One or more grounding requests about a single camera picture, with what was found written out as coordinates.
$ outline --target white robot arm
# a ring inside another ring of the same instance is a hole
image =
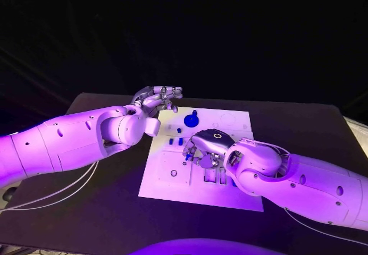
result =
[[[217,129],[192,136],[184,155],[204,168],[224,161],[227,175],[249,195],[265,196],[318,222],[368,231],[368,178],[353,171],[273,144],[247,138],[234,142]]]
[[[180,87],[146,87],[130,105],[76,113],[32,129],[0,137],[0,188],[45,173],[68,171],[136,145],[146,133],[158,135],[158,111],[178,107]]]

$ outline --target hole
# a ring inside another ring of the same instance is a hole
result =
[[[61,129],[58,129],[58,135],[60,135],[60,137],[64,137],[64,133],[63,133]]]
[[[344,188],[343,186],[338,187],[337,189],[337,194],[341,196],[344,194]]]
[[[91,122],[90,121],[86,122],[86,126],[87,126],[89,130],[91,130]]]
[[[307,178],[305,178],[305,175],[304,175],[304,174],[302,174],[302,176],[301,176],[299,182],[301,182],[301,184],[305,184],[305,182],[307,182]]]

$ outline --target robotic hand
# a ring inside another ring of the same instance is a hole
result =
[[[54,118],[32,129],[0,137],[0,188],[45,173],[68,171],[107,158],[158,135],[158,111],[178,107],[182,88],[146,87],[130,105]]]
[[[203,158],[194,156],[197,150]],[[318,222],[368,231],[368,178],[353,171],[273,144],[247,138],[236,142],[217,129],[192,136],[184,155],[204,168],[223,162],[249,195],[265,196]]]

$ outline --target table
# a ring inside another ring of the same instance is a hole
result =
[[[128,105],[132,96],[83,93],[68,114]],[[368,160],[340,110],[332,105],[177,99],[180,106],[249,111],[255,138],[292,153],[322,159],[368,176]],[[0,243],[73,253],[128,254],[174,239],[213,238],[249,243],[288,254],[360,254],[368,247],[302,226],[268,199],[265,212],[141,198],[139,189],[152,138],[100,162],[83,190],[44,209],[0,215]],[[45,174],[25,180],[9,203],[15,206],[64,188],[84,173]],[[50,198],[44,205],[63,198]],[[298,216],[335,235],[368,242],[368,232],[325,225]]]

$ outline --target blue knob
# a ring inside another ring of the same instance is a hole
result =
[[[184,118],[184,123],[191,128],[194,128],[198,125],[200,119],[197,110],[194,110],[192,114],[187,115],[187,117]]]

